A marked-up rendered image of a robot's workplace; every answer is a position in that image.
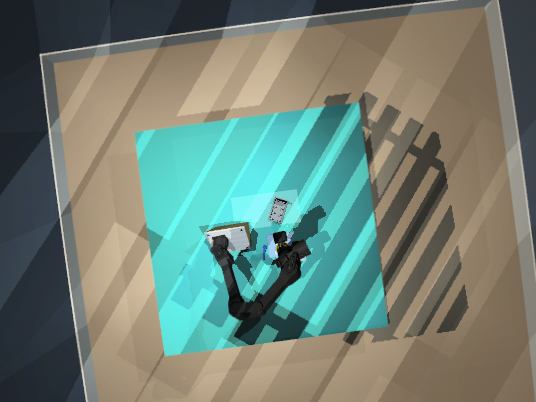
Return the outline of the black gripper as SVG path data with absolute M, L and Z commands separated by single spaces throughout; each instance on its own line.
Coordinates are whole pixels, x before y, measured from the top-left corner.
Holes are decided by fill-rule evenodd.
M 276 233 L 273 233 L 273 238 L 274 238 L 274 242 L 275 244 L 278 244 L 278 249 L 277 249 L 277 253 L 279 254 L 279 252 L 283 249 L 287 249 L 290 251 L 290 248 L 287 248 L 287 246 L 283 246 L 283 242 L 286 242 L 288 241 L 287 239 L 287 234 L 286 234 L 286 231 L 280 231 L 280 232 L 276 232 Z M 281 245 L 279 244 L 281 243 Z M 291 252 L 291 251 L 290 251 Z

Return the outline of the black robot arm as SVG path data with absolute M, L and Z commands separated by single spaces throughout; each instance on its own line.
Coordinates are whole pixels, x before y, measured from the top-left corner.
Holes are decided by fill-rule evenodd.
M 281 250 L 278 258 L 274 260 L 278 268 L 283 266 L 278 279 L 257 303 L 248 303 L 243 300 L 238 289 L 232 269 L 232 265 L 235 264 L 234 257 L 227 251 L 228 239 L 225 235 L 212 237 L 212 239 L 213 247 L 211 247 L 210 252 L 215 256 L 223 272 L 229 295 L 228 311 L 231 316 L 238 320 L 264 316 L 284 290 L 300 279 L 300 260 L 311 254 L 304 239 L 292 242 L 291 246 L 288 245 L 287 248 L 290 248 L 291 252 L 287 249 Z

